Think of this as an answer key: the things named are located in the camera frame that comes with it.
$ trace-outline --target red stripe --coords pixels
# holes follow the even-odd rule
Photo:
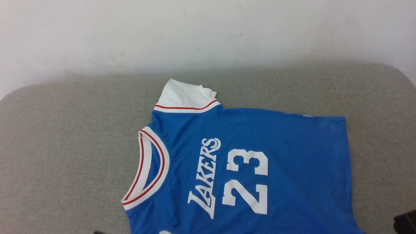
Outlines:
[[[160,179],[160,177],[162,176],[162,174],[163,174],[163,170],[165,169],[165,155],[163,154],[163,151],[162,151],[162,148],[160,147],[160,145],[157,143],[157,141],[151,136],[151,135],[149,135],[149,133],[147,133],[146,131],[144,131],[144,130],[141,130],[141,132],[144,132],[146,135],[148,135],[155,143],[156,143],[156,146],[159,148],[159,151],[160,151],[160,153],[162,154],[162,170],[160,171],[160,174],[159,174],[159,176],[156,178],[156,180],[155,180],[155,182],[152,184],[152,185],[150,185],[150,187],[148,188],[148,189],[146,189],[146,191],[144,191],[142,194],[140,194],[138,197],[136,197],[135,199],[133,199],[133,200],[131,200],[131,201],[129,201],[129,202],[125,202],[125,203],[123,203],[123,205],[127,205],[127,204],[130,204],[130,203],[132,203],[132,202],[134,202],[134,201],[136,201],[137,199],[140,199],[141,197],[143,197],[147,192],[149,192],[149,190],[151,190],[152,188],[153,188],[153,186],[155,186],[155,184],[157,183],[157,181]]]
[[[141,145],[141,162],[140,162],[140,169],[139,173],[137,174],[136,181],[133,184],[133,187],[131,188],[129,194],[127,194],[126,198],[124,200],[127,200],[129,198],[131,192],[133,191],[134,187],[136,186],[137,182],[139,181],[141,169],[143,168],[143,161],[144,161],[144,149],[143,149],[143,135],[140,133],[140,145]]]
[[[160,105],[155,105],[155,106],[160,107],[160,108],[164,108],[164,109],[202,110],[202,109],[205,109],[205,108],[209,107],[214,102],[218,102],[218,100],[213,100],[208,105],[206,105],[206,106],[204,106],[202,108],[194,108],[194,107],[164,107],[164,106],[160,106]]]

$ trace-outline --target dark object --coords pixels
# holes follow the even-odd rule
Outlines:
[[[396,216],[393,228],[399,234],[416,234],[416,210]]]

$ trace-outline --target basketball jersey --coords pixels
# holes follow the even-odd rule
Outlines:
[[[227,108],[170,80],[121,200],[138,233],[362,233],[344,117]]]

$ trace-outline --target gray fabric surface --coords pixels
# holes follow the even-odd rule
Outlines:
[[[0,101],[0,233],[129,233],[120,199],[137,131],[169,78],[218,91],[225,108],[344,115],[359,227],[394,233],[393,216],[416,209],[416,88],[392,67],[83,80]]]

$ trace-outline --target white wall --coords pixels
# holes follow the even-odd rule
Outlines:
[[[0,0],[0,98],[54,80],[342,62],[416,83],[416,1]]]

